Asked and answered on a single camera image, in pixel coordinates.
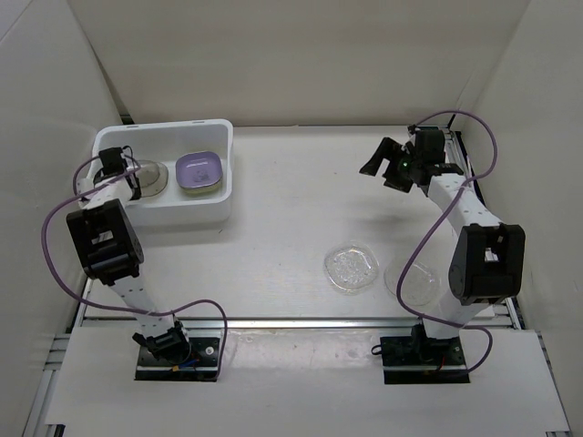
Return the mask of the smoky clear plate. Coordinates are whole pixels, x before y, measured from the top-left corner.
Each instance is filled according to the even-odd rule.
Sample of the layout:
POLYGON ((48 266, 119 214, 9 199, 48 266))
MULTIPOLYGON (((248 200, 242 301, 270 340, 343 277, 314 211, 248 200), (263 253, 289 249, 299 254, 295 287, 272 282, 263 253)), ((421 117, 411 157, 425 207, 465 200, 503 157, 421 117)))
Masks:
POLYGON ((169 181, 169 170, 166 165, 158 161, 139 160, 138 178, 141 197, 153 198, 160 195, 166 188, 169 181))

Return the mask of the purple panda plate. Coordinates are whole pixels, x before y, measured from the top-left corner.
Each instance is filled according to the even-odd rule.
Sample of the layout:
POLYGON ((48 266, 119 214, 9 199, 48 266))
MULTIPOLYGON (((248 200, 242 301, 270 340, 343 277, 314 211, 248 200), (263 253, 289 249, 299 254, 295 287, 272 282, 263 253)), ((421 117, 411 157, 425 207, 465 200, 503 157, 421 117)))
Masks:
POLYGON ((220 157, 211 151, 186 154, 176 161, 175 174, 183 189, 213 187, 221 182, 223 176, 220 157))

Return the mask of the green panda plate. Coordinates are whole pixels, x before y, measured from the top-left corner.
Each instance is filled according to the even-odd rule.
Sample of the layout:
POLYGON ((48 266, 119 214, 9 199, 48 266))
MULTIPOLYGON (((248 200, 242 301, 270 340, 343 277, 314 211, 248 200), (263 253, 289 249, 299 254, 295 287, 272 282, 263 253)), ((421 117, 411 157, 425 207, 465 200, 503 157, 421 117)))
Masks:
POLYGON ((215 184, 211 186, 200 186, 200 187, 181 187, 181 192, 190 198, 201 198, 204 196, 216 196, 221 193, 222 185, 215 184))

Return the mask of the clear textured plate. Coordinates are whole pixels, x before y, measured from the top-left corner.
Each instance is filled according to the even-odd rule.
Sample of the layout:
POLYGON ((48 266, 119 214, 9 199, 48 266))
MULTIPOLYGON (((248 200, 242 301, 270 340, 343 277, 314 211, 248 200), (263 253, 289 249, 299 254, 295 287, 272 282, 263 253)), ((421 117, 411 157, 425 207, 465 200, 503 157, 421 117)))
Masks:
POLYGON ((345 294, 359 294, 377 279, 379 264, 365 245, 350 242, 330 250, 323 268, 328 280, 345 294))
MULTIPOLYGON (((394 297, 406 261, 406 258, 395 258, 384 270, 384 285, 394 297)), ((438 273, 424 263, 414 262, 404 278, 402 300, 407 306, 423 307, 438 296, 440 289, 438 273)))

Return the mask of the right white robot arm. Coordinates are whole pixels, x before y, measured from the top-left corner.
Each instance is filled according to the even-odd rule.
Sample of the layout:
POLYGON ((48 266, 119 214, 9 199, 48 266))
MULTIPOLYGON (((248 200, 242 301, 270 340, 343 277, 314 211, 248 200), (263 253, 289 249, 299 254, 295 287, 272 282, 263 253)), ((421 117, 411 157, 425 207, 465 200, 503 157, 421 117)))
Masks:
POLYGON ((382 176, 388 188, 404 193, 420 188, 457 236, 449 290, 422 315, 424 332, 409 341, 412 358, 428 364, 441 354, 441 340, 458 336, 478 312, 519 293, 526 233, 491 213, 463 170, 447 162, 441 130, 416 129, 404 144, 383 138, 360 171, 374 177, 382 164, 387 166, 382 176))

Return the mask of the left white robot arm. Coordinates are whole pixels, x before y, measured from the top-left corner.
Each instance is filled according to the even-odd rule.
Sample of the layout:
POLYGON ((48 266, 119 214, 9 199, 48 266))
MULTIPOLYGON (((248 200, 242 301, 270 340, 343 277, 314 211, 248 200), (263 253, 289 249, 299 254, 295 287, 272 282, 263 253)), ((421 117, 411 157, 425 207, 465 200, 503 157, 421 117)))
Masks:
POLYGON ((66 216, 81 266, 134 315, 140 332, 133 340, 154 359, 178 365, 189 358, 192 343, 176 316, 164 315, 148 292, 140 273, 144 252, 126 212, 129 201, 141 198, 139 163, 128 146, 106 148, 95 159, 100 168, 93 178, 76 183, 79 209, 66 216))

